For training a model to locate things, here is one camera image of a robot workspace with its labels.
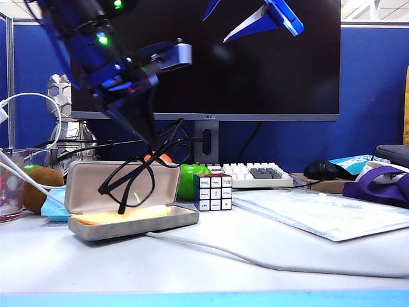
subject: keyboard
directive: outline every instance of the keyboard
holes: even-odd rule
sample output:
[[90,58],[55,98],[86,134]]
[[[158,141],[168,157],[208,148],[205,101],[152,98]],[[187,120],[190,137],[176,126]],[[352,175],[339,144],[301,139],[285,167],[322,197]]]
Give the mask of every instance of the keyboard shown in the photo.
[[276,163],[205,164],[212,173],[225,173],[232,177],[232,187],[237,189],[260,187],[292,187],[294,181]]

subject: robot figurine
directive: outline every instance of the robot figurine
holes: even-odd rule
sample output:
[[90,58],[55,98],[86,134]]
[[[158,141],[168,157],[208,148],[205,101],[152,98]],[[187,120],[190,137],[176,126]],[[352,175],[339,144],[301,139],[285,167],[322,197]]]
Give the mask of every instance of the robot figurine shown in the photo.
[[[76,149],[85,148],[87,146],[95,146],[96,143],[92,142],[96,140],[94,134],[90,131],[88,124],[84,120],[74,120],[71,117],[71,83],[68,80],[65,74],[57,75],[54,74],[50,77],[47,84],[47,94],[50,97],[53,97],[59,106],[62,117],[62,126],[60,139],[84,139],[90,140],[89,143],[58,143],[54,149],[56,149],[57,154],[54,155],[53,161],[56,161],[56,158],[61,157],[62,155],[68,154]],[[46,107],[48,112],[52,113],[56,118],[58,114],[54,104],[46,100]],[[55,139],[57,134],[58,126],[52,131],[50,139]],[[59,170],[63,175],[68,173],[68,168],[70,163],[77,160],[95,160],[95,150],[85,150],[83,152],[75,153],[68,156],[62,161],[53,163],[53,168]]]

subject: glasses case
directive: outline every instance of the glasses case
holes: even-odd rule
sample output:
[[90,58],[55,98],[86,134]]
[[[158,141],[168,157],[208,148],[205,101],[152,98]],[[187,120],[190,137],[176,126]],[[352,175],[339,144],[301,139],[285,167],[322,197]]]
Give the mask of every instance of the glasses case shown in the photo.
[[[108,195],[101,195],[98,188],[121,164],[122,162],[116,161],[75,161],[71,163],[65,194],[67,211],[71,214],[85,214],[118,210],[119,204]],[[121,178],[140,165],[140,162],[132,162],[126,165],[114,176],[111,182]],[[198,211],[173,205],[178,189],[180,168],[167,168],[156,163],[152,164],[151,168],[155,176],[156,187],[151,196],[138,208],[167,205],[171,208],[169,215],[98,225],[83,224],[70,216],[68,218],[68,228],[84,240],[102,240],[196,224],[199,220]],[[122,198],[126,184],[127,182],[112,191],[117,199]],[[137,198],[142,201],[151,191],[151,187],[150,174],[147,170],[144,170],[131,185],[128,204],[136,204]]]

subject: clear glass cup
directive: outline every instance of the clear glass cup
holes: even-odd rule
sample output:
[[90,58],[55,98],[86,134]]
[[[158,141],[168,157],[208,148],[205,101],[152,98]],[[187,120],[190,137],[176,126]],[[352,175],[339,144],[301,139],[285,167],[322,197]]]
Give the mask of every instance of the clear glass cup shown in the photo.
[[[26,172],[39,166],[52,165],[52,151],[48,149],[6,148],[3,153]],[[0,222],[19,218],[22,209],[23,180],[0,166]]]

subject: blue wall panel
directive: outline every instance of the blue wall panel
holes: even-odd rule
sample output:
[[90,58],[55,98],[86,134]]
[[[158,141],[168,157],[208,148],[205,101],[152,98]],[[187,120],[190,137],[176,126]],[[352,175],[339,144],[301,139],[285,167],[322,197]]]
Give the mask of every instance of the blue wall panel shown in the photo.
[[[6,21],[0,19],[0,100],[7,98]],[[0,147],[8,146],[8,121],[0,126]]]
[[[370,154],[376,145],[402,142],[409,29],[342,28],[341,34],[339,121],[265,122],[244,162],[275,161],[286,171],[302,171],[315,159]],[[16,26],[15,36],[16,92],[44,92],[49,76],[62,72],[45,33],[38,26]],[[48,138],[54,120],[42,99],[22,100],[17,104],[17,144],[33,146]],[[110,121],[90,124],[98,138],[132,139]],[[255,126],[220,123],[220,162],[237,162]],[[137,152],[128,146],[108,158],[122,160]]]
[[[15,25],[15,92],[45,93],[52,74],[63,70],[54,56],[45,31],[40,26]],[[15,103],[15,144],[29,148],[49,139],[54,118],[45,109],[45,99],[17,98]]]

